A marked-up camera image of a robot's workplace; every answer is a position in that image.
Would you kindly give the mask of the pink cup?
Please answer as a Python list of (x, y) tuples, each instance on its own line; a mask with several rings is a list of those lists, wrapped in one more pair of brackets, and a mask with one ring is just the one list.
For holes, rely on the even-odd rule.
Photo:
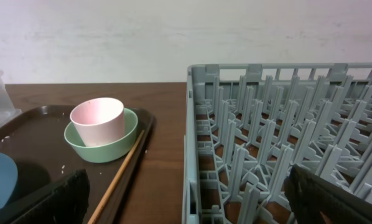
[(124, 105), (116, 98), (95, 98), (76, 106), (70, 120), (87, 147), (102, 146), (125, 135)]

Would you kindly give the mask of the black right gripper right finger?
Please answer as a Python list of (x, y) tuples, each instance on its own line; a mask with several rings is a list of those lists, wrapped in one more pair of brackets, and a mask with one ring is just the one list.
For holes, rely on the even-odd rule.
[(372, 223), (372, 204), (298, 165), (284, 181), (285, 196), (298, 223)]

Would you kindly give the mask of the grey dishwasher rack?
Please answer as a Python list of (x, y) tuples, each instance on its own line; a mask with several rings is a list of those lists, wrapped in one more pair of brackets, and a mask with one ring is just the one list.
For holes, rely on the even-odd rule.
[(372, 63), (192, 65), (183, 223), (294, 223), (297, 164), (372, 204)]

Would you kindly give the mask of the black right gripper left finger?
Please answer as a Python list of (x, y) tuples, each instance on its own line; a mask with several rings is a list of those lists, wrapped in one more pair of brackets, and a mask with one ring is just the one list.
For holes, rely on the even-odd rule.
[(90, 181), (78, 169), (16, 201), (11, 223), (82, 223), (88, 210)]

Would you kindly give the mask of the brown serving tray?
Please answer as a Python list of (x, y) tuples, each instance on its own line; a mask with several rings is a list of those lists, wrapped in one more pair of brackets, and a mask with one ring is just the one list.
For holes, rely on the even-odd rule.
[(72, 106), (47, 105), (20, 114), (0, 128), (0, 153), (17, 166), (18, 178), (7, 204), (0, 209), (0, 223), (11, 223), (14, 203), (62, 177), (85, 169), (90, 181), (87, 223), (109, 187), (123, 159), (107, 163), (83, 160), (66, 142)]

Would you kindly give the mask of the green bowl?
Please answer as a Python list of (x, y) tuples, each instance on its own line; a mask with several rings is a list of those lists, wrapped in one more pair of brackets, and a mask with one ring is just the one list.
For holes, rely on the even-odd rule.
[(70, 122), (64, 130), (66, 142), (85, 161), (92, 163), (111, 162), (127, 154), (136, 142), (139, 118), (129, 109), (124, 109), (125, 135), (109, 144), (102, 146), (85, 146), (74, 124)]

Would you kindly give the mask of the wooden chopstick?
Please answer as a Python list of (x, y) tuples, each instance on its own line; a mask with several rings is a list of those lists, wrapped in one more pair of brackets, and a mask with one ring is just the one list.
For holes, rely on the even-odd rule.
[(145, 130), (141, 131), (141, 133), (138, 136), (138, 138), (136, 139), (136, 142), (134, 143), (133, 147), (128, 152), (128, 154), (127, 154), (125, 160), (123, 161), (121, 167), (118, 169), (116, 175), (114, 176), (113, 180), (111, 181), (111, 183), (110, 183), (109, 187), (107, 188), (105, 194), (101, 198), (98, 206), (96, 207), (96, 209), (93, 212), (91, 218), (89, 219), (88, 224), (95, 224), (97, 222), (97, 220), (99, 219), (102, 211), (104, 210), (106, 204), (108, 203), (108, 200), (109, 200), (110, 196), (112, 195), (115, 187), (117, 186), (120, 178), (123, 176), (124, 171), (127, 168), (130, 160), (132, 159), (133, 154), (136, 152), (136, 148), (139, 145), (144, 132), (145, 132)]

